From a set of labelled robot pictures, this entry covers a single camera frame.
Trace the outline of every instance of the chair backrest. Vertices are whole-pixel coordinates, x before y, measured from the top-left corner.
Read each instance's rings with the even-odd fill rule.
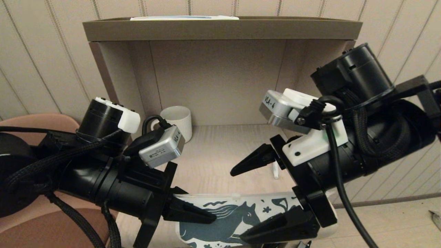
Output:
[[[73,133],[79,128],[78,122],[76,122],[72,117],[58,113],[30,114],[14,117],[0,121],[0,126],[46,128]],[[11,132],[11,134],[20,137],[26,141],[26,143],[33,146],[38,145],[45,136],[45,134],[41,133]]]

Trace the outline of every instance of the striped wallpaper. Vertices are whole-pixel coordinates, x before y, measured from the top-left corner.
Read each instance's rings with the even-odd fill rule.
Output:
[[[358,20],[391,80],[441,78],[439,0],[0,0],[0,120],[65,113],[107,97],[83,21],[153,15],[316,16]],[[440,144],[348,183],[354,202],[441,192]],[[337,195],[332,200],[339,203]]]

